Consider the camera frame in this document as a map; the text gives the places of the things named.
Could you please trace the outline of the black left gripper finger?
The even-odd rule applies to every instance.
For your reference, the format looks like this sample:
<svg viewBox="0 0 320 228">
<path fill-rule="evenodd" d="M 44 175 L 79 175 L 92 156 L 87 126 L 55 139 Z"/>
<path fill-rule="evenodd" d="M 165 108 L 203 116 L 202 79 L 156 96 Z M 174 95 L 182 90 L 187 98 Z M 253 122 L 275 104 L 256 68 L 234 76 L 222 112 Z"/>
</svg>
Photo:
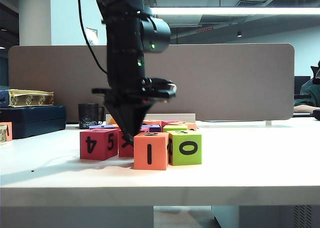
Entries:
<svg viewBox="0 0 320 228">
<path fill-rule="evenodd" d="M 125 102 L 124 126 L 125 136 L 134 137 L 140 131 L 146 113 L 152 107 L 153 102 Z"/>
<path fill-rule="evenodd" d="M 128 144 L 133 145 L 136 131 L 134 106 L 130 103 L 112 102 L 105 99 L 104 105 L 114 118 Z"/>
</svg>

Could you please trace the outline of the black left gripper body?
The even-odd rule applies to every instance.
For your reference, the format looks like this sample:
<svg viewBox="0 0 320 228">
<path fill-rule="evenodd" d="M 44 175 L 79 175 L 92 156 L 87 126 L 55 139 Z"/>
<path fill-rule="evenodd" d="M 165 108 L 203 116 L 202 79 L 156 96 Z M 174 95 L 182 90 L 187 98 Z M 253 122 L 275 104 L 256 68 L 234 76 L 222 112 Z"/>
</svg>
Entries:
<svg viewBox="0 0 320 228">
<path fill-rule="evenodd" d="M 174 83 L 145 75 L 142 53 L 121 54 L 107 50 L 107 81 L 108 88 L 93 88 L 92 93 L 105 95 L 112 102 L 165 102 L 176 96 Z"/>
</svg>

